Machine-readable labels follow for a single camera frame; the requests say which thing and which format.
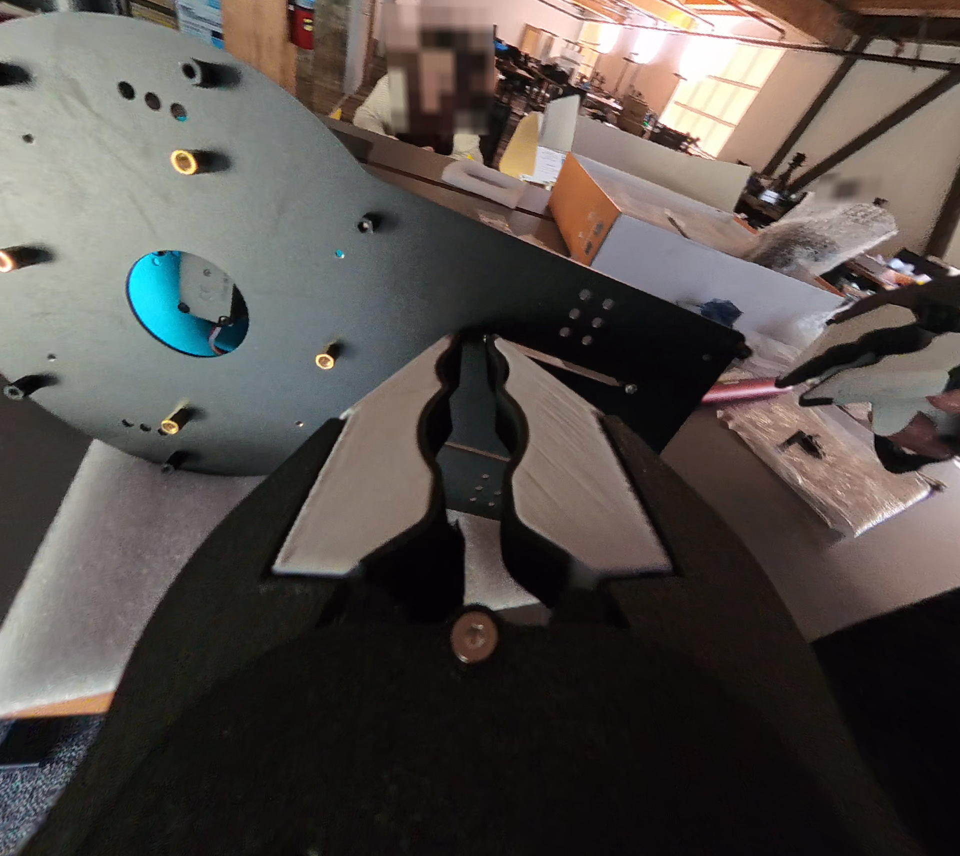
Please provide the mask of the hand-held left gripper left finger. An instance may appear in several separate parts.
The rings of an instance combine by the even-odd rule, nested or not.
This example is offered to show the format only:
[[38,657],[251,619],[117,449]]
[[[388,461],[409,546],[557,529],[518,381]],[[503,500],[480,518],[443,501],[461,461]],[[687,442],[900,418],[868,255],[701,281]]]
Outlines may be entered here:
[[343,579],[435,512],[453,432],[461,340],[429,345],[341,415],[342,428],[283,543],[278,576]]

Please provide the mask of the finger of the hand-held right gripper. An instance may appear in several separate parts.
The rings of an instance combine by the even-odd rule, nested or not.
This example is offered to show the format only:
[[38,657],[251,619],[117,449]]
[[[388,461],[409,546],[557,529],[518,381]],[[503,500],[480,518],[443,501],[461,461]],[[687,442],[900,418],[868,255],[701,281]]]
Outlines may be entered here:
[[925,284],[900,286],[857,300],[839,311],[827,326],[873,314],[885,306],[905,308],[914,322],[930,333],[959,332],[959,279],[937,278]]
[[802,406],[867,407],[880,437],[922,416],[939,435],[957,438],[958,413],[932,399],[951,392],[958,339],[920,327],[826,327],[776,384],[796,389]]

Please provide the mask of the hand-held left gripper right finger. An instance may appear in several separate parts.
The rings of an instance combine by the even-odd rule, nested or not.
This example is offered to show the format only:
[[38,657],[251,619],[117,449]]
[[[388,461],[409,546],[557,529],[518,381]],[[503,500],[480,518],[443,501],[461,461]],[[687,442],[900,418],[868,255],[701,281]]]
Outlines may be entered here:
[[497,336],[503,393],[521,417],[510,477],[518,523],[559,550],[572,575],[667,574],[672,564],[602,426],[601,412]]

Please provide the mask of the blue toy robot arm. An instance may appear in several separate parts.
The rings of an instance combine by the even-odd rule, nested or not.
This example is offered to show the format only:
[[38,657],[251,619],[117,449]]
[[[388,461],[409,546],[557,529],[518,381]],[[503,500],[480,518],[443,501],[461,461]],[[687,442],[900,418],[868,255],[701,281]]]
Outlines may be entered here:
[[267,475],[444,336],[498,336],[661,452],[737,331],[382,181],[266,76],[95,13],[2,25],[2,398]]

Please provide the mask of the person's right hand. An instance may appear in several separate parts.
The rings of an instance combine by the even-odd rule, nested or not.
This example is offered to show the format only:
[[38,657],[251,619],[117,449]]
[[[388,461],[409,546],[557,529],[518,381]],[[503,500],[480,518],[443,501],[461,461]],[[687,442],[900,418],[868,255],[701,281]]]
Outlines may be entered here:
[[928,396],[926,404],[889,439],[906,453],[934,462],[958,457],[959,389]]

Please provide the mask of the bubble wrap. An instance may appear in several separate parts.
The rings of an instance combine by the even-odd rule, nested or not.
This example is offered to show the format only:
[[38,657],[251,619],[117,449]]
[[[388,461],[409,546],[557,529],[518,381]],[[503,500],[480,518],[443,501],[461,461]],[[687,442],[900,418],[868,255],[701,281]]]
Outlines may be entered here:
[[743,258],[793,277],[822,276],[898,232],[886,199],[818,200],[810,194],[758,232]]

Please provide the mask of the pile of clear plastic bags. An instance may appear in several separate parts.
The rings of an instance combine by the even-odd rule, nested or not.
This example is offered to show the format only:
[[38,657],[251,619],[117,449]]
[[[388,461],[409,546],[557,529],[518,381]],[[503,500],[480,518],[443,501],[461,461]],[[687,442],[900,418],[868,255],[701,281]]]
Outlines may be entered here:
[[[867,406],[803,406],[799,396],[719,406],[717,418],[837,538],[859,538],[948,490],[929,469],[894,474],[883,467]],[[823,458],[777,451],[798,430],[819,435]]]

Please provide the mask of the dark red screwdriver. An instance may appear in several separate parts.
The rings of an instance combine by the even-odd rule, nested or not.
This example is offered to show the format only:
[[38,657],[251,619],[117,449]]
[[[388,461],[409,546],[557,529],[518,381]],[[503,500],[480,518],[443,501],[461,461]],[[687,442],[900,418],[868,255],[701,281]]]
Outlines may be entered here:
[[728,382],[715,382],[702,396],[700,407],[724,407],[759,402],[784,394],[797,395],[803,387],[780,385],[774,379],[746,378]]

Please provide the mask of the white and orange cardboard box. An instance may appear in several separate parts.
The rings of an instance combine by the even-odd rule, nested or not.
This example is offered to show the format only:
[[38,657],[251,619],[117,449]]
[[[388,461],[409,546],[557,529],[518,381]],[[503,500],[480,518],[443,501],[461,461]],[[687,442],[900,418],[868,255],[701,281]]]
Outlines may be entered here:
[[[825,319],[840,295],[743,258],[756,235],[734,208],[748,166],[682,154],[579,118],[548,209],[569,256],[595,272],[688,309],[734,303],[742,330],[786,344],[803,320]],[[669,211],[690,237],[665,218]]]

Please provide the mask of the white foam sheet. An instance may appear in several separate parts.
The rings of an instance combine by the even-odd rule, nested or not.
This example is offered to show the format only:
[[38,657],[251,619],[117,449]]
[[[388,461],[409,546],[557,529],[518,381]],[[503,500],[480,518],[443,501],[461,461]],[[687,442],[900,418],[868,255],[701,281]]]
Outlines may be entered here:
[[182,663],[209,687],[317,624],[331,583],[272,574],[330,440],[267,477],[161,468],[92,443],[2,625],[2,718],[100,711]]

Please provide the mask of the bright background window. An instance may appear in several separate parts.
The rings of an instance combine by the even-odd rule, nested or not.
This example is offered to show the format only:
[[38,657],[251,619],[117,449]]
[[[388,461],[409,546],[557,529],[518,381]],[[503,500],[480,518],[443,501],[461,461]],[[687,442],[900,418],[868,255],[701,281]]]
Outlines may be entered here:
[[696,153],[719,158],[782,56],[771,46],[694,39],[680,55],[660,122],[688,136]]

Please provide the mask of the white foam insert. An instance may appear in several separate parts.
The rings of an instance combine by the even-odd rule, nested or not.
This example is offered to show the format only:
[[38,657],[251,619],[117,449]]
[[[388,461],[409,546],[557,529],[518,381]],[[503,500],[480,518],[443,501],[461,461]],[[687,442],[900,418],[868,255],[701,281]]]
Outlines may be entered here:
[[444,183],[510,210],[518,208],[526,184],[473,159],[455,159],[441,174]]

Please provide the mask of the background office workstations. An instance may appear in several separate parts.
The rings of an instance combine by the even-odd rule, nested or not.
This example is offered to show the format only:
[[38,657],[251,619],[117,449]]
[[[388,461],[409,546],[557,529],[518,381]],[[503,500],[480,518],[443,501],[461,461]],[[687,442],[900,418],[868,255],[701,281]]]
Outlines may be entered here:
[[495,138],[505,148],[520,120],[545,112],[562,97],[580,101],[582,117],[673,148],[683,137],[657,137],[663,117],[681,82],[681,56],[689,39],[660,26],[617,34],[604,52],[598,40],[565,41],[544,59],[498,45],[494,97]]

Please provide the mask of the yellow paper folder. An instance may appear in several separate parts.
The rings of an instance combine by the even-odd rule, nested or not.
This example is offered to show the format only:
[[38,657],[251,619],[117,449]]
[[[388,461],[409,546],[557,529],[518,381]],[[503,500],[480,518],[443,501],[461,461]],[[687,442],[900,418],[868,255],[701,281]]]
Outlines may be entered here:
[[537,111],[518,121],[497,165],[502,175],[521,181],[534,178],[542,123],[543,114]]

